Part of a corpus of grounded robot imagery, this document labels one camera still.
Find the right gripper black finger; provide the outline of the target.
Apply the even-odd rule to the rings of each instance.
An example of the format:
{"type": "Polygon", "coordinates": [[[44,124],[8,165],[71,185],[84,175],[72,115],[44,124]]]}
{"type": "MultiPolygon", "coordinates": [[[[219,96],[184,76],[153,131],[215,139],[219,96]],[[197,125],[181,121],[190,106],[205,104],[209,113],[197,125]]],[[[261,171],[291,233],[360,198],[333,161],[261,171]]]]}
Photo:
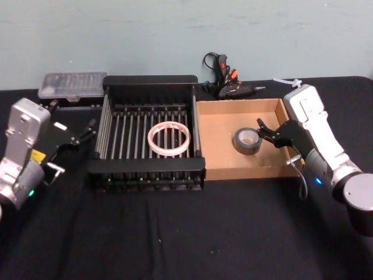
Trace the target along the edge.
{"type": "Polygon", "coordinates": [[[276,131],[268,128],[261,118],[257,119],[257,123],[259,125],[259,128],[257,129],[259,136],[276,136],[276,131]]]}
{"type": "Polygon", "coordinates": [[[280,147],[280,137],[276,135],[273,131],[257,130],[257,133],[260,136],[260,138],[270,142],[276,148],[280,147]]]}

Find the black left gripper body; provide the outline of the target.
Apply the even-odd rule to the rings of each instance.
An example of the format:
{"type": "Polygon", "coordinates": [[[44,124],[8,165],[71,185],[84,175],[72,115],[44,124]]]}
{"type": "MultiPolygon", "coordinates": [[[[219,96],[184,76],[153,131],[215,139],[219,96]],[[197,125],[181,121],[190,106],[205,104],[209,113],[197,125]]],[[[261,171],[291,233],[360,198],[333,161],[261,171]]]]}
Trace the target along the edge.
{"type": "Polygon", "coordinates": [[[33,146],[30,159],[42,167],[56,163],[63,153],[79,149],[76,141],[77,136],[66,125],[50,121],[46,132],[33,146]]]}

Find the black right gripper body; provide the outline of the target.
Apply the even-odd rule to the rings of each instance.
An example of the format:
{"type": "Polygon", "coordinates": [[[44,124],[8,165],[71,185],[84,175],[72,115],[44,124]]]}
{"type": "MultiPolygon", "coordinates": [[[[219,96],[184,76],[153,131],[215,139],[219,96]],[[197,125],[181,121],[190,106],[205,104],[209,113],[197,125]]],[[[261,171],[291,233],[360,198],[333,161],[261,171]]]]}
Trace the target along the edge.
{"type": "Polygon", "coordinates": [[[275,147],[292,147],[305,160],[311,151],[311,141],[306,131],[294,120],[288,120],[275,131],[275,147]]]}

